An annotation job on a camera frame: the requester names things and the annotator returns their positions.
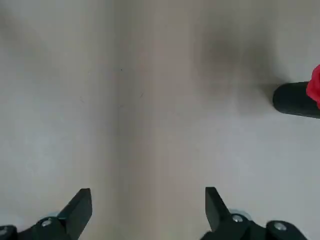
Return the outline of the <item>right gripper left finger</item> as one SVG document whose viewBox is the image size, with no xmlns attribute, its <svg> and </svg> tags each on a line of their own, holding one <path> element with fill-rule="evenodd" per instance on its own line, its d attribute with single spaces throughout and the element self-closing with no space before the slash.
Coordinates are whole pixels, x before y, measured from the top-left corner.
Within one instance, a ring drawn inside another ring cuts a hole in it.
<svg viewBox="0 0 320 240">
<path fill-rule="evenodd" d="M 90 188 L 80 189 L 57 216 L 48 216 L 31 227 L 18 231 L 14 225 L 2 225 L 2 240 L 77 240 L 93 213 Z"/>
</svg>

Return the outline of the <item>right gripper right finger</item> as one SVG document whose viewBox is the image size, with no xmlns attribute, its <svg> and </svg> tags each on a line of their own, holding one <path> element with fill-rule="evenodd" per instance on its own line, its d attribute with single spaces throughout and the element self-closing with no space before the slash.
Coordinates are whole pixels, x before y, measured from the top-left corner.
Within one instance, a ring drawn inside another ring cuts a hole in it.
<svg viewBox="0 0 320 240">
<path fill-rule="evenodd" d="M 307 240 L 289 222 L 271 220 L 262 227 L 243 214 L 231 213 L 215 187 L 205 188 L 205 214 L 211 230 L 203 240 Z"/>
</svg>

